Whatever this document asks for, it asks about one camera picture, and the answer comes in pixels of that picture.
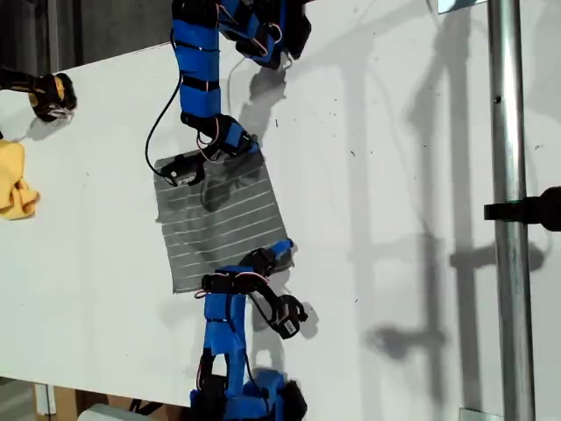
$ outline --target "robotic arm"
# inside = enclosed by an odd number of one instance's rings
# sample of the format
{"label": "robotic arm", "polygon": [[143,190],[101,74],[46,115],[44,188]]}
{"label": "robotic arm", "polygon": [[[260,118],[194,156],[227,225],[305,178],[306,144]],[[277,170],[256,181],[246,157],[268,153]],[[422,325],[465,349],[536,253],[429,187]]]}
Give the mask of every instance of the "robotic arm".
{"label": "robotic arm", "polygon": [[[238,266],[219,268],[202,278],[207,323],[196,389],[191,392],[195,421],[301,421],[306,415],[308,406],[295,382],[274,370],[262,370],[253,378],[245,344],[245,302],[253,293],[271,306],[267,323],[283,339],[294,337],[308,319],[295,297],[277,296],[266,278],[292,246],[290,239],[279,241],[249,253]],[[226,376],[212,374],[220,355],[226,360]],[[246,369],[250,381],[244,384]]]}
{"label": "robotic arm", "polygon": [[0,90],[25,92],[35,114],[49,123],[76,108],[74,86],[65,74],[35,77],[0,67]]}
{"label": "robotic arm", "polygon": [[[221,112],[218,38],[263,67],[276,69],[281,53],[298,59],[311,25],[304,14],[309,0],[174,0],[172,46],[180,70],[181,121],[197,130],[200,153],[178,155],[161,169],[174,186],[204,178],[205,161],[220,153],[256,153],[255,136]],[[209,138],[201,140],[201,134]]]}

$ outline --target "white stripe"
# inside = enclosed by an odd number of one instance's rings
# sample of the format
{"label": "white stripe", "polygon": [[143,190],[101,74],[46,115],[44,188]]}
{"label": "white stripe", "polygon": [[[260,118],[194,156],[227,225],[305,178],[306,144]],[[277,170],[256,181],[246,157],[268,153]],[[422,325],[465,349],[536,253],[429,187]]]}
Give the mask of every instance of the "white stripe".
{"label": "white stripe", "polygon": [[[275,242],[272,243],[272,244],[269,244],[269,245],[267,245],[267,246],[263,246],[263,248],[268,248],[268,247],[270,247],[270,246],[272,246],[272,245],[274,245],[274,244],[277,244],[277,242],[275,241]],[[233,255],[231,255],[231,256],[224,257],[224,258],[218,259],[218,260],[206,260],[206,261],[199,261],[199,262],[196,262],[196,263],[189,263],[188,265],[180,266],[180,268],[189,268],[189,267],[195,266],[195,265],[208,265],[208,264],[210,264],[210,263],[218,263],[219,261],[228,260],[228,259],[231,259],[232,257],[244,256],[244,255],[248,254],[249,252],[252,252],[253,250],[255,250],[255,249],[252,248],[252,249],[246,250],[246,251],[244,251],[244,252],[242,252],[242,253],[233,254]]]}
{"label": "white stripe", "polygon": [[[216,237],[211,237],[211,238],[209,238],[209,239],[201,239],[200,241],[187,241],[187,242],[184,242],[184,243],[174,244],[173,246],[187,246],[187,245],[190,246],[190,245],[192,245],[192,244],[200,244],[200,243],[204,243],[205,241],[211,241],[211,240],[213,240],[213,239],[219,239],[220,237],[224,237],[224,236],[226,236],[226,235],[228,235],[228,234],[232,234],[233,232],[241,231],[241,230],[244,230],[245,228],[248,228],[248,227],[250,227],[250,226],[254,226],[254,225],[257,225],[257,224],[261,224],[261,223],[263,223],[263,222],[270,221],[271,219],[275,219],[275,218],[277,218],[276,215],[275,215],[274,217],[269,217],[269,218],[261,219],[260,221],[254,222],[253,224],[249,224],[249,225],[242,226],[242,227],[240,227],[240,228],[236,228],[235,230],[230,230],[230,231],[225,232],[225,233],[223,233],[223,234],[217,235]],[[175,256],[170,257],[170,259],[173,259],[173,258],[179,257],[179,256],[185,256],[185,255],[187,255],[187,254],[189,254],[189,253],[177,254],[177,255],[175,255]]]}
{"label": "white stripe", "polygon": [[230,244],[224,244],[223,246],[220,246],[220,247],[217,247],[217,248],[212,248],[212,249],[210,249],[210,250],[199,250],[198,252],[195,252],[195,254],[214,253],[214,252],[217,251],[217,250],[221,250],[221,249],[226,248],[226,247],[235,246],[236,244],[244,243],[244,242],[246,242],[246,241],[248,241],[248,240],[250,240],[250,239],[256,239],[256,238],[258,238],[258,237],[263,237],[264,235],[270,234],[271,232],[277,232],[277,231],[280,231],[280,230],[283,230],[283,229],[284,229],[284,228],[282,228],[282,227],[280,226],[280,227],[278,227],[278,228],[275,228],[274,230],[269,230],[269,231],[265,231],[265,232],[260,232],[260,233],[257,234],[257,235],[252,235],[251,237],[247,237],[246,239],[240,239],[240,240],[234,241],[233,243],[230,243]]}
{"label": "white stripe", "polygon": [[250,200],[253,200],[256,197],[261,197],[261,196],[267,195],[267,194],[272,193],[272,192],[273,192],[272,190],[267,190],[263,193],[259,193],[258,195],[248,197],[247,199],[240,200],[239,202],[235,202],[234,204],[231,204],[230,206],[226,206],[225,208],[219,209],[215,212],[208,213],[207,215],[202,215],[201,217],[197,217],[197,218],[182,219],[181,221],[166,222],[165,224],[162,224],[162,226],[172,225],[172,224],[182,224],[184,222],[190,222],[190,221],[197,221],[199,219],[203,219],[203,218],[206,218],[206,217],[209,217],[209,216],[212,216],[212,215],[216,215],[218,212],[226,211],[227,209],[233,208],[234,206],[238,206],[239,204],[249,202]]}
{"label": "white stripe", "polygon": [[[214,201],[214,200],[217,200],[217,199],[219,199],[220,197],[224,197],[224,196],[228,196],[228,195],[233,195],[234,193],[238,193],[238,192],[241,191],[241,190],[249,189],[250,187],[253,187],[253,186],[255,186],[256,184],[259,184],[260,182],[266,182],[266,181],[267,181],[267,179],[264,178],[263,180],[259,180],[258,182],[255,182],[254,184],[248,184],[247,186],[241,187],[241,188],[236,189],[236,190],[234,190],[234,191],[229,191],[228,193],[224,193],[223,195],[213,197],[213,198],[210,199],[207,203],[210,203],[210,202],[212,202],[212,201]],[[185,200],[185,199],[189,199],[189,198],[190,198],[190,196],[177,197],[177,198],[175,198],[175,199],[170,199],[170,200],[168,200],[167,202],[168,202],[168,203],[171,203],[171,202],[179,202],[180,200]],[[188,210],[188,209],[196,209],[196,208],[202,208],[202,207],[203,207],[203,205],[202,205],[202,204],[199,204],[199,205],[197,205],[197,206],[191,206],[191,207],[189,207],[189,208],[182,208],[182,209],[179,209],[179,210],[167,210],[167,211],[165,211],[165,212],[161,212],[160,215],[164,215],[164,214],[166,214],[166,213],[181,212],[181,211],[186,211],[186,210]]]}
{"label": "white stripe", "polygon": [[177,257],[183,257],[183,256],[189,256],[191,254],[191,252],[188,253],[184,253],[184,254],[176,254],[175,256],[170,256],[169,259],[175,259]]}
{"label": "white stripe", "polygon": [[[214,186],[208,188],[208,190],[215,189],[216,187],[219,187],[219,186],[222,186],[222,185],[224,185],[224,184],[227,184],[228,182],[233,182],[234,180],[237,180],[238,178],[241,178],[241,177],[244,177],[244,176],[249,175],[249,174],[251,174],[251,173],[254,173],[254,172],[256,172],[256,171],[259,171],[259,170],[262,169],[262,168],[263,168],[263,166],[261,166],[261,167],[259,167],[259,168],[252,169],[251,171],[248,171],[248,172],[246,172],[246,173],[240,174],[240,175],[238,175],[237,177],[231,178],[230,180],[227,180],[227,181],[225,181],[225,182],[220,182],[220,183],[218,183],[218,184],[216,184],[216,185],[214,185]],[[154,184],[156,184],[156,182],[166,182],[166,181],[165,181],[165,180],[155,180],[155,181],[154,181]],[[159,194],[159,193],[163,193],[163,192],[169,191],[169,190],[182,189],[182,188],[184,188],[184,187],[194,187],[194,186],[185,185],[185,186],[180,186],[180,187],[171,187],[171,188],[169,188],[169,189],[156,190],[156,193]],[[188,197],[199,196],[200,194],[201,194],[201,193],[196,193],[196,194],[194,194],[194,195],[189,195]]]}
{"label": "white stripe", "polygon": [[253,213],[253,212],[261,211],[262,209],[268,208],[269,206],[273,206],[273,205],[275,205],[275,203],[274,203],[274,202],[271,202],[271,203],[269,203],[269,204],[266,204],[265,206],[261,206],[260,208],[252,209],[252,210],[250,210],[250,211],[248,211],[248,212],[242,213],[242,214],[240,214],[240,215],[236,215],[235,217],[228,218],[228,219],[225,219],[224,221],[217,222],[217,223],[215,223],[215,224],[212,225],[212,226],[205,226],[205,227],[203,227],[203,228],[197,228],[196,230],[170,232],[169,234],[164,234],[164,237],[170,237],[170,236],[172,236],[172,235],[189,234],[189,233],[191,233],[191,232],[199,232],[199,231],[208,230],[208,229],[210,229],[210,228],[216,228],[217,226],[222,225],[222,224],[225,224],[226,222],[230,222],[230,221],[232,221],[232,220],[234,220],[234,219],[238,219],[238,218],[244,217],[245,215],[249,215],[250,213]]}

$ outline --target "blue foam padding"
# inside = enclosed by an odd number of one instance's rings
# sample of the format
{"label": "blue foam padding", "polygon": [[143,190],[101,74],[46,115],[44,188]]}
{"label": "blue foam padding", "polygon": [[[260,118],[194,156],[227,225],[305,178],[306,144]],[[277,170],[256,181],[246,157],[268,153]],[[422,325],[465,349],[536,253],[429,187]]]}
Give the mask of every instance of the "blue foam padding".
{"label": "blue foam padding", "polygon": [[181,85],[181,110],[200,118],[220,114],[220,89],[209,92]]}
{"label": "blue foam padding", "polygon": [[273,250],[274,256],[278,260],[284,253],[289,251],[291,248],[292,248],[292,241],[290,241],[289,239],[284,239],[274,244],[271,247],[271,250]]}
{"label": "blue foam padding", "polygon": [[237,123],[232,123],[232,125],[230,126],[230,130],[228,131],[228,134],[226,135],[226,140],[224,142],[227,143],[230,146],[238,147],[239,146],[239,137],[242,135],[243,132],[244,132],[244,129],[242,128],[241,125],[239,125]]}
{"label": "blue foam padding", "polygon": [[[283,402],[279,392],[284,388],[284,376],[273,370],[262,370],[255,377],[255,382],[261,389],[268,391],[269,410],[276,407],[276,415],[279,420],[283,419]],[[253,419],[264,417],[266,405],[261,391],[249,381],[243,388],[243,395],[229,399],[226,405],[224,419]]]}
{"label": "blue foam padding", "polygon": [[188,24],[182,20],[174,20],[174,38],[191,46],[199,46],[205,50],[218,49],[217,28],[205,28],[204,26]]}
{"label": "blue foam padding", "polygon": [[177,46],[175,56],[179,70],[189,77],[213,82],[220,77],[220,53]]}
{"label": "blue foam padding", "polygon": [[234,16],[239,7],[239,0],[222,0],[222,6],[231,16]]}

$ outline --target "black clamp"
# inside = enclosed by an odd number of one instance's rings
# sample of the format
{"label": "black clamp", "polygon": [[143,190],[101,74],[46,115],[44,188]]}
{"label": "black clamp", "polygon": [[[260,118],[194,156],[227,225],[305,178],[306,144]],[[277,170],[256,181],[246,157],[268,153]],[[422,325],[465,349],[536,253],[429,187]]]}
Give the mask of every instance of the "black clamp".
{"label": "black clamp", "polygon": [[485,220],[541,224],[548,231],[561,232],[561,187],[551,187],[541,196],[487,204]]}
{"label": "black clamp", "polygon": [[258,248],[247,254],[239,266],[253,268],[253,272],[262,276],[270,276],[277,267],[277,258],[270,248]]}
{"label": "black clamp", "polygon": [[194,186],[204,179],[202,155],[177,155],[160,170],[161,175],[175,187]]}
{"label": "black clamp", "polygon": [[271,328],[283,339],[290,339],[300,331],[300,323],[308,320],[306,309],[293,296],[280,296],[273,307]]}
{"label": "black clamp", "polygon": [[259,290],[265,285],[255,276],[244,275],[236,282],[239,272],[229,272],[218,269],[216,273],[205,275],[201,279],[202,290],[211,294],[241,294],[247,295]]}

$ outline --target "black cable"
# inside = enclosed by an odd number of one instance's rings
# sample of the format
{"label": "black cable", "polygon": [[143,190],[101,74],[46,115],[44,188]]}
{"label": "black cable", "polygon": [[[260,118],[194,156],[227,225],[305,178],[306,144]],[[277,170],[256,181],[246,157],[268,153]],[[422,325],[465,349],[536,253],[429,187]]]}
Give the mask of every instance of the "black cable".
{"label": "black cable", "polygon": [[162,406],[164,406],[163,403],[150,402],[150,403],[147,403],[142,408],[138,408],[137,414],[148,416],[148,415],[153,414],[156,410],[158,410]]}
{"label": "black cable", "polygon": [[[169,34],[169,40],[171,42],[172,48],[175,51],[176,45],[174,42],[174,30],[172,29],[172,31]],[[164,177],[164,175],[158,171],[150,162],[150,158],[148,157],[148,148],[150,147],[150,140],[152,140],[152,136],[154,135],[154,132],[156,131],[156,128],[158,127],[158,124],[160,123],[161,119],[164,117],[164,115],[166,114],[167,110],[169,109],[169,106],[172,104],[172,102],[174,101],[175,97],[177,96],[177,92],[179,92],[179,88],[181,86],[181,82],[183,80],[183,75],[181,74],[181,71],[179,72],[179,80],[177,81],[177,86],[175,87],[175,91],[172,94],[172,97],[169,98],[169,101],[167,102],[166,106],[164,107],[164,109],[162,110],[162,112],[160,113],[160,115],[158,116],[158,118],[156,119],[156,122],[154,123],[154,125],[152,126],[152,130],[150,130],[150,133],[148,134],[148,138],[146,139],[146,145],[145,145],[145,149],[144,149],[144,155],[146,158],[146,163],[148,164],[148,167],[150,167],[150,169],[152,170],[153,173],[155,173],[156,175],[162,177],[164,180],[166,180],[166,182],[168,184],[173,185],[171,182],[169,182],[169,180]]]}
{"label": "black cable", "polygon": [[[228,294],[228,296],[226,297],[226,322],[228,323],[228,326],[231,328],[231,331],[235,334],[238,334],[236,332],[236,326],[234,326],[234,323],[232,322],[231,316],[230,316],[232,298],[233,298],[232,294]],[[249,357],[247,356],[247,349],[245,349],[245,351],[244,351],[244,356],[245,356],[245,365],[247,367],[247,374],[249,375],[249,380],[253,384],[255,389],[257,389],[260,392],[261,397],[263,398],[263,402],[265,402],[266,414],[269,415],[269,411],[270,411],[269,401],[267,400],[267,396],[265,396],[265,392],[263,392],[263,390],[261,390],[261,388],[255,382],[255,379],[253,379],[252,370],[249,367]]]}
{"label": "black cable", "polygon": [[51,398],[49,397],[49,387],[45,385],[45,396],[46,396],[46,418],[48,421],[53,419],[53,414],[51,414]]}

